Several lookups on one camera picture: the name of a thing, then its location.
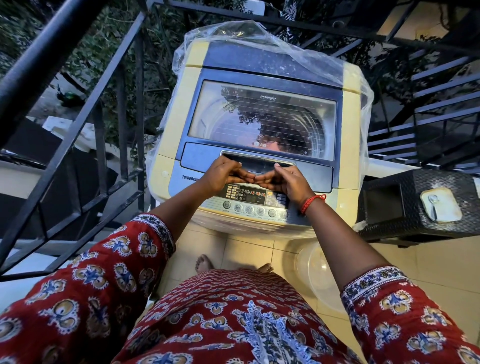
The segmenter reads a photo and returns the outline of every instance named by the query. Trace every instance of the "transparent plastic tub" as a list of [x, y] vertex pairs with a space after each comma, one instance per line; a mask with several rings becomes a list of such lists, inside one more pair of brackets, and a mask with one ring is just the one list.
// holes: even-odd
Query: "transparent plastic tub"
[[345, 312], [340, 291], [318, 242], [300, 250], [295, 266], [300, 279], [320, 301], [332, 310]]

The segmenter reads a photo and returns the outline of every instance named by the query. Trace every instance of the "foot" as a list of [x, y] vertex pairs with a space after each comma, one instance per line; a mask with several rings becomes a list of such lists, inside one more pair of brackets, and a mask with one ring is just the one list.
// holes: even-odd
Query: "foot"
[[205, 254], [202, 254], [201, 256], [198, 257], [197, 259], [197, 264], [195, 264], [195, 271], [197, 274], [200, 274], [202, 272], [205, 272], [206, 270], [211, 270], [213, 268], [213, 264], [208, 259], [208, 257]]
[[260, 273], [271, 273], [273, 272], [273, 268], [270, 263], [262, 265], [260, 268], [257, 269]]

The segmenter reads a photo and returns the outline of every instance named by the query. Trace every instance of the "floral print fabric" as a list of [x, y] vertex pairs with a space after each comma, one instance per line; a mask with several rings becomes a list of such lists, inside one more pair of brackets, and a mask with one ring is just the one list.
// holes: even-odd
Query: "floral print fabric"
[[[175, 252], [141, 214], [38, 282], [0, 316], [0, 364], [359, 363], [280, 276], [194, 276], [143, 311]], [[370, 363], [480, 364], [453, 320], [395, 267], [351, 282], [342, 300]]]

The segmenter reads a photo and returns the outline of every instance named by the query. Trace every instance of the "black metal railing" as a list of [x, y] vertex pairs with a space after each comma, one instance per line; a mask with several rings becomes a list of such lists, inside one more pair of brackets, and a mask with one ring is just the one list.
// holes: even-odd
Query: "black metal railing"
[[[332, 54], [333, 57], [340, 57], [355, 47], [361, 45], [364, 41], [375, 41], [383, 44], [391, 44], [397, 47], [405, 48], [405, 52], [411, 53], [410, 59], [422, 57], [428, 52], [444, 52], [455, 54], [458, 59], [448, 63], [438, 65], [428, 71], [413, 75], [411, 77], [412, 89], [414, 82], [430, 77], [437, 73], [448, 71], [452, 67], [468, 64], [480, 58], [480, 50], [471, 48], [462, 48], [453, 45], [443, 44], [440, 42], [417, 41], [395, 37], [397, 31], [414, 9], [417, 1], [412, 2], [413, 5], [408, 6], [404, 16], [402, 16], [393, 30], [387, 35], [382, 36], [376, 32], [366, 32], [358, 29], [335, 28], [323, 24], [310, 24], [296, 21], [288, 21], [278, 17], [266, 17], [255, 15], [247, 12], [238, 12], [226, 9], [219, 9], [210, 6], [199, 5], [196, 3], [173, 1], [173, 0], [138, 0], [142, 11], [138, 14], [135, 21], [131, 25], [129, 31], [124, 36], [120, 46], [113, 55], [110, 63], [106, 67], [100, 77], [95, 88], [92, 90], [84, 106], [78, 116], [68, 129], [63, 141], [55, 152], [54, 156], [43, 171], [43, 174], [34, 187], [33, 191], [21, 207], [19, 213], [10, 224], [8, 230], [3, 236], [0, 243], [0, 281], [21, 279], [28, 277], [38, 277], [47, 275], [68, 259], [70, 259], [77, 251], [100, 232], [110, 221], [112, 221], [127, 206], [138, 200], [138, 210], [144, 211], [144, 48], [147, 52], [151, 51], [151, 43], [148, 34], [142, 30], [144, 20], [147, 15], [152, 12], [154, 18], [160, 22], [157, 6], [168, 6], [183, 12], [185, 27], [190, 27], [189, 13], [202, 12], [203, 14], [213, 14], [229, 19], [254, 20], [263, 24], [273, 24], [278, 26], [278, 32], [283, 28], [297, 28], [312, 32], [311, 39], [305, 41], [301, 48], [307, 48], [319, 40], [322, 34], [331, 34], [335, 36], [354, 38], [350, 44], [338, 49]], [[0, 147], [11, 136], [16, 126], [27, 114], [34, 102], [41, 95], [45, 87], [49, 84], [54, 75], [60, 70], [62, 64], [71, 54], [77, 43], [88, 30], [91, 23], [98, 16], [106, 1], [88, 1], [88, 0], [67, 0], [58, 10], [57, 14], [52, 18], [44, 31], [32, 43], [25, 54], [17, 61], [8, 74], [0, 82], [0, 120], [2, 123], [2, 135], [0, 135]], [[127, 156], [127, 110], [126, 110], [126, 87], [125, 87], [125, 70], [122, 59], [126, 52], [134, 43], [135, 54], [135, 85], [136, 85], [136, 142], [138, 143], [138, 166], [128, 172], [128, 156]], [[168, 54], [172, 54], [170, 45], [167, 43]], [[165, 79], [158, 67], [159, 79]], [[120, 176], [121, 180], [112, 187], [108, 188], [107, 184], [107, 162], [105, 154], [105, 126], [102, 117], [101, 95], [111, 78], [115, 76], [117, 85], [117, 104], [118, 104], [118, 130], [119, 130], [119, 149], [120, 149]], [[468, 75], [458, 78], [447, 83], [436, 85], [435, 87], [425, 90], [417, 90], [413, 93], [413, 98], [426, 97], [429, 94], [436, 93], [448, 88], [452, 88], [462, 83], [474, 82], [480, 79], [480, 75]], [[455, 103], [471, 100], [480, 97], [480, 92], [468, 95], [459, 95], [442, 100], [436, 104], [419, 105], [412, 109], [413, 122], [403, 123], [401, 125], [390, 125], [385, 115], [386, 128], [379, 130], [371, 130], [369, 133], [369, 149], [370, 156], [373, 158], [381, 158], [385, 160], [393, 160], [401, 163], [414, 163], [421, 166], [431, 168], [465, 168], [470, 169], [467, 172], [478, 170], [477, 163], [464, 163], [468, 161], [469, 156], [463, 155], [454, 161], [449, 161], [444, 165], [433, 165], [432, 163], [449, 153], [458, 152], [471, 143], [477, 143], [479, 137], [476, 136], [479, 118], [472, 125], [472, 138], [466, 142], [460, 143], [455, 147], [450, 147], [442, 151], [441, 156], [433, 156], [429, 159], [422, 160], [417, 153], [417, 132], [422, 125], [428, 125], [434, 122], [447, 122], [458, 116], [480, 113], [480, 108], [473, 107], [464, 110], [439, 115], [428, 119], [416, 120], [416, 113], [422, 113], [426, 110], [445, 107]], [[382, 107], [385, 112], [383, 99], [381, 99]], [[90, 202], [82, 205], [79, 199], [79, 180], [76, 175], [71, 150], [80, 134], [87, 118], [91, 116], [94, 121], [96, 136], [96, 159], [98, 165], [99, 178], [99, 194]], [[69, 175], [69, 199], [73, 206], [72, 213], [66, 216], [61, 222], [48, 229], [45, 226], [44, 217], [40, 202], [53, 181], [61, 163], [66, 163], [67, 173]], [[118, 206], [109, 216], [104, 217], [95, 227], [87, 234], [80, 238], [76, 243], [53, 261], [46, 269], [41, 271], [31, 271], [25, 273], [8, 273], [10, 269], [16, 266], [23, 259], [34, 253], [49, 240], [54, 239], [61, 231], [70, 226], [78, 218], [86, 214], [100, 202], [105, 201], [115, 191], [120, 189], [128, 182], [137, 179], [137, 191], [129, 196]], [[30, 219], [37, 219], [38, 236], [26, 247], [21, 248], [18, 252], [8, 257], [15, 242], [20, 237], [23, 229]]]

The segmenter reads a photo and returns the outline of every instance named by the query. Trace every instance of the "red thread bracelet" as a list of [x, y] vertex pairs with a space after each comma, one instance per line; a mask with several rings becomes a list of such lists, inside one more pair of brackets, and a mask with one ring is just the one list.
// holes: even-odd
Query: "red thread bracelet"
[[313, 202], [314, 199], [316, 198], [320, 198], [321, 200], [324, 200], [327, 198], [327, 195], [325, 194], [316, 194], [315, 196], [312, 196], [310, 197], [307, 201], [305, 201], [305, 203], [303, 204], [303, 207], [301, 208], [300, 210], [300, 213], [302, 215], [305, 215], [305, 211], [307, 211], [308, 209], [308, 206], [310, 206], [310, 204]]

